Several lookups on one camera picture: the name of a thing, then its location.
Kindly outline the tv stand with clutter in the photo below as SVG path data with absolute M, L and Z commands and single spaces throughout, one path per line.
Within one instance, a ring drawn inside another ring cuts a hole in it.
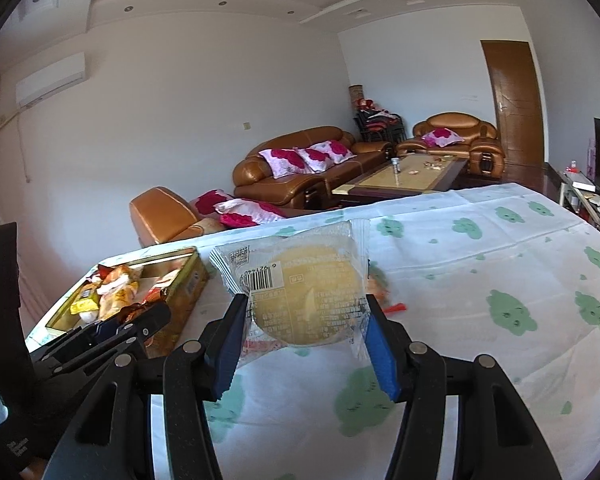
M 600 192 L 576 162 L 562 171 L 545 164 L 547 177 L 558 188 L 558 204 L 600 231 Z

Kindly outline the white green-patterned tablecloth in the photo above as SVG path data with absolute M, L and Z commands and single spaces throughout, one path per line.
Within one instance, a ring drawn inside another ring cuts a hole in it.
M 444 356 L 487 353 L 562 476 L 600 460 L 600 232 L 516 184 L 388 200 L 194 240 L 212 248 L 363 219 L 396 320 Z M 207 406 L 227 479 L 380 479 L 402 418 L 350 344 L 280 349 Z

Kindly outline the gold metal tin box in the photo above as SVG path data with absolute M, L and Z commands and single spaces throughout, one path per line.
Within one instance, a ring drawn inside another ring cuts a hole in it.
M 57 337 L 76 327 L 87 325 L 78 314 L 70 313 L 70 306 L 78 297 L 97 294 L 96 289 L 116 266 L 125 264 L 140 270 L 140 288 L 134 302 L 119 313 L 124 322 L 130 322 L 148 310 L 151 304 L 162 300 L 170 310 L 170 321 L 150 336 L 145 344 L 148 356 L 166 356 L 176 346 L 182 330 L 193 312 L 204 286 L 208 272 L 195 247 L 189 247 L 161 255 L 123 261 L 118 264 L 100 264 L 76 285 L 73 292 L 61 301 L 53 315 L 45 323 L 47 333 Z M 95 322 L 107 321 L 98 319 Z

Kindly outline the white wall air conditioner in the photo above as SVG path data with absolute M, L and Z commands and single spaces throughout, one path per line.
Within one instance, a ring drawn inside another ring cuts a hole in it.
M 85 79 L 85 53 L 79 52 L 67 56 L 17 82 L 17 107 L 26 108 L 35 105 L 62 90 L 80 84 Z

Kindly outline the small orange snack packet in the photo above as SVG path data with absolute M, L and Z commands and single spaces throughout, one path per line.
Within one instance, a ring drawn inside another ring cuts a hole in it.
M 385 272 L 378 266 L 378 263 L 372 260 L 368 260 L 367 263 L 366 292 L 376 298 L 385 315 L 406 312 L 406 304 L 391 300 L 388 278 Z

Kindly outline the white wrapped candy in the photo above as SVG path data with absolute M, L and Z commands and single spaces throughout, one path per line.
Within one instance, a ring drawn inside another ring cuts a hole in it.
M 80 320 L 85 324 L 93 323 L 93 322 L 97 321 L 98 316 L 99 316 L 99 310 L 91 310 L 91 311 L 85 311 L 85 312 L 79 313 Z

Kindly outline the stack of dark stools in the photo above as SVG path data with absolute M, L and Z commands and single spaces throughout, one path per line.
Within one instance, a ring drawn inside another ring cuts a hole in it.
M 378 108 L 373 100 L 354 101 L 354 122 L 365 142 L 386 141 L 398 144 L 406 140 L 403 119 L 400 115 Z

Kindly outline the wooden coffee table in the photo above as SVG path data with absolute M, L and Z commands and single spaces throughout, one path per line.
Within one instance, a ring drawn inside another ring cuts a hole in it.
M 446 192 L 464 174 L 468 164 L 467 159 L 451 155 L 408 154 L 399 158 L 400 174 L 394 174 L 391 162 L 387 162 L 334 188 L 332 199 L 347 207 Z

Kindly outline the pink white sofa cushions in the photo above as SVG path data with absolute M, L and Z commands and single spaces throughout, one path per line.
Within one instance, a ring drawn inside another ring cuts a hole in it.
M 354 157 L 350 148 L 336 140 L 315 143 L 308 148 L 266 148 L 259 155 L 271 168 L 274 179 L 295 174 L 322 174 Z

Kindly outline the brown leather three-seat sofa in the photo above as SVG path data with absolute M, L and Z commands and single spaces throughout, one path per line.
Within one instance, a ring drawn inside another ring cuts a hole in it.
M 359 141 L 334 126 L 287 133 L 256 146 L 234 168 L 234 195 L 308 209 L 393 154 L 386 141 Z

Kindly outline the yellow cracker packet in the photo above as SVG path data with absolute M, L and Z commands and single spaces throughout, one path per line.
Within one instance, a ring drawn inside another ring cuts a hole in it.
M 70 306 L 70 313 L 72 315 L 93 311 L 97 312 L 98 310 L 99 296 L 97 294 L 92 296 L 78 297 Z

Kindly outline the round bun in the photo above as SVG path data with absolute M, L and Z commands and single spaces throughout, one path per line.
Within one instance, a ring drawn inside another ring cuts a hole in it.
M 370 319 L 369 229 L 366 220 L 346 220 L 212 249 L 227 291 L 247 297 L 239 366 L 288 347 L 347 341 L 360 352 Z

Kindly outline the metal can on table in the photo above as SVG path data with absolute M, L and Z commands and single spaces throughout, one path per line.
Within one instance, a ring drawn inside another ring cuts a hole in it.
M 392 159 L 390 159 L 390 162 L 391 162 L 393 173 L 394 174 L 400 174 L 400 172 L 401 172 L 400 158 L 399 157 L 393 157 Z

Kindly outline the brown wooden door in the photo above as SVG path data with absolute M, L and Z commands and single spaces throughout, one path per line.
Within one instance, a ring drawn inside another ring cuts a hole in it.
M 528 42 L 482 40 L 496 126 L 509 165 L 544 164 L 544 124 L 538 75 Z

